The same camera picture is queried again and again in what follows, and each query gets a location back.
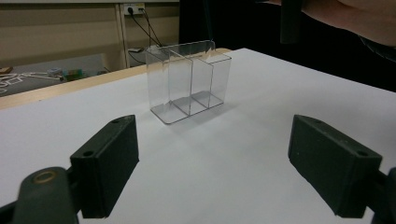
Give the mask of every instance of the person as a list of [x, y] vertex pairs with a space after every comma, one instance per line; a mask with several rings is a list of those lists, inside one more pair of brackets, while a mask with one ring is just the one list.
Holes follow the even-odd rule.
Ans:
[[302, 12], [359, 35], [373, 52], [396, 62], [396, 0], [304, 0]]

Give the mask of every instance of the floor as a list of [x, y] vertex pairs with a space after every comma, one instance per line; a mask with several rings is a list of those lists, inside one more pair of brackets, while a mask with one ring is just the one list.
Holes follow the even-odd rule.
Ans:
[[[145, 64], [144, 51], [138, 53], [130, 52], [129, 60], [131, 67]], [[99, 76], [109, 72], [103, 66], [102, 57], [100, 54], [45, 63], [15, 66], [10, 72], [10, 74], [15, 74], [13, 78], [0, 80], [0, 97], [58, 85], [68, 81], [66, 79], [60, 80], [59, 78], [47, 78], [47, 71], [52, 68], [61, 68], [62, 70], [81, 69], [83, 71], [83, 76], [81, 78]], [[21, 74], [23, 73], [31, 74], [34, 77], [22, 77]]]

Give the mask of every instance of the wall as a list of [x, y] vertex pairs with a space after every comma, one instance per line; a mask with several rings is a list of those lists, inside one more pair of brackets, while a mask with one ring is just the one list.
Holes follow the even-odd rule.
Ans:
[[[163, 45], [178, 42], [178, 3], [146, 3], [149, 22]], [[141, 14], [134, 15], [136, 21], [149, 31], [148, 22]], [[131, 16], [125, 16], [125, 26], [128, 48], [146, 48], [150, 45], [149, 37], [136, 24]]]

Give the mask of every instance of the screw hole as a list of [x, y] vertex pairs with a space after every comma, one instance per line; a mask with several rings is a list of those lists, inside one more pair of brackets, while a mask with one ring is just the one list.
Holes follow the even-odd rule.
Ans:
[[361, 156], [368, 156], [368, 154], [366, 152], [363, 151], [358, 151], [358, 154]]
[[84, 152], [82, 155], [85, 156], [85, 157], [89, 157], [89, 156], [91, 156], [92, 154], [93, 154], [92, 151], [86, 151], [86, 152]]

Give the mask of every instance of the beige wall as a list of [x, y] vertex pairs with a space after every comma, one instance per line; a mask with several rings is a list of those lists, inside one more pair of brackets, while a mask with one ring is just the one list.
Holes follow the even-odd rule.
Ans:
[[[150, 24], [160, 42], [165, 45], [178, 42], [178, 3], [146, 3]], [[148, 23], [143, 15], [134, 15], [136, 21], [148, 31]], [[128, 48], [149, 46], [149, 37], [136, 24], [131, 16], [125, 16]]]
[[[0, 67], [98, 53], [127, 67], [124, 48], [147, 47], [149, 38], [122, 11], [119, 4], [0, 4]], [[176, 43], [178, 3], [146, 3], [146, 11], [160, 41]], [[143, 15], [136, 20], [148, 28]]]

